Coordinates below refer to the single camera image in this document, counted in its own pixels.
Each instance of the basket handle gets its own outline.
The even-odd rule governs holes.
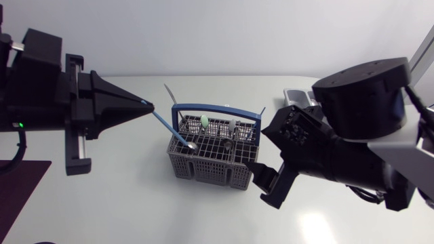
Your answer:
[[[244,119],[251,119],[256,122],[256,128],[260,128],[261,115],[246,110],[211,104],[175,104],[172,107],[172,125],[176,131],[179,131],[178,111],[208,111],[234,115]],[[259,137],[260,132],[256,133],[255,145],[257,146],[259,146]]]

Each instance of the table surface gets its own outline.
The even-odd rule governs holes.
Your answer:
[[[228,104],[262,116],[267,126],[283,106],[283,89],[308,89],[309,77],[109,77],[154,103],[171,121],[172,100]],[[308,176],[294,182],[280,210],[246,191],[175,178],[166,153],[170,132],[147,115],[87,142],[92,171],[67,177],[63,131],[28,133],[25,159],[52,166],[4,243],[432,243],[434,211],[417,192],[408,209],[366,203],[342,184]],[[1,134],[12,158],[16,134]],[[261,137],[258,162],[278,168],[280,151]]]

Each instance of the black cable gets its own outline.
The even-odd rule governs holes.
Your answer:
[[[355,187],[355,186],[348,186],[358,197],[360,197],[361,199],[370,202],[370,203],[376,203],[376,204],[380,204],[381,202],[384,201],[384,198],[379,197],[375,194],[372,194],[364,189]]]
[[[430,129],[434,130],[434,119],[430,116],[430,112],[427,107],[423,104],[422,100],[417,96],[416,92],[413,90],[413,87],[405,86],[406,92],[410,97],[413,105],[416,107],[422,119],[427,122],[427,125]]]
[[[17,144],[18,151],[16,152],[15,157],[7,165],[0,167],[0,176],[14,171],[20,165],[22,158],[24,157],[27,148],[26,132],[24,130],[19,130],[18,135],[20,136],[20,143]]]

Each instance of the plastic grid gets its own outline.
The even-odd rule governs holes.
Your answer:
[[[192,134],[203,134],[207,136],[218,136],[221,138],[229,138],[234,140],[250,141],[253,142],[256,138],[256,128],[253,128],[252,123],[243,123],[240,121],[235,122],[235,131],[229,131],[228,120],[222,119],[209,119],[209,124],[206,129],[202,128],[201,117],[185,116],[185,121],[181,121],[179,125],[179,132],[186,132]]]
[[[229,133],[229,122],[210,119],[206,129],[202,128],[200,117],[185,116],[181,121],[179,134],[187,142],[194,142],[199,150],[196,155],[178,139],[172,136],[167,148],[176,177],[192,179],[217,185],[229,185],[245,190],[252,173],[245,162],[256,162],[259,147],[254,145],[256,129],[253,124],[236,122],[233,134]],[[226,150],[224,139],[230,138],[234,146]]]

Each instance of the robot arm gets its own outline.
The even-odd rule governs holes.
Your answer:
[[[368,62],[316,82],[313,92],[321,106],[277,111],[262,132],[281,150],[279,172],[246,164],[266,193],[261,199],[279,208],[298,174],[346,184],[361,198],[384,200],[395,211],[408,207],[416,187],[427,202],[434,199],[433,139],[428,137],[434,127],[427,123],[432,111],[420,104],[418,110],[404,107],[401,88],[409,83],[405,58]],[[419,119],[418,111],[425,117]]]
[[[9,52],[17,51],[11,67]],[[154,106],[116,87],[95,71],[81,73],[83,57],[66,55],[61,65],[62,39],[28,29],[22,43],[0,33],[0,132],[18,131],[20,150],[0,175],[20,162],[25,131],[64,130],[66,174],[86,174],[91,159],[85,139],[98,139],[110,127],[153,112]]]

